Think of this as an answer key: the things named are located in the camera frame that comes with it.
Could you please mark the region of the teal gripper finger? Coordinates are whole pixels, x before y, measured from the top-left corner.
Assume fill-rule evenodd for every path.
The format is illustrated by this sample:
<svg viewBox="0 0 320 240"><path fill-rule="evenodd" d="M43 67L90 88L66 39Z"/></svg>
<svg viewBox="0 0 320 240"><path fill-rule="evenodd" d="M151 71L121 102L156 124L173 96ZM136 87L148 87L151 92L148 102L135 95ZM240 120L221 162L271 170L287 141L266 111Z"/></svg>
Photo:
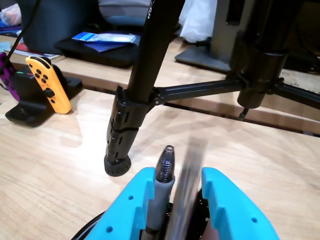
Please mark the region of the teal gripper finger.
<svg viewBox="0 0 320 240"><path fill-rule="evenodd" d="M138 240L155 197L156 170L145 167L126 185L89 232L87 240Z"/></svg>
<svg viewBox="0 0 320 240"><path fill-rule="evenodd" d="M211 228L220 240L278 240L273 225L256 204L215 168L201 172L202 196L208 201Z"/></svg>

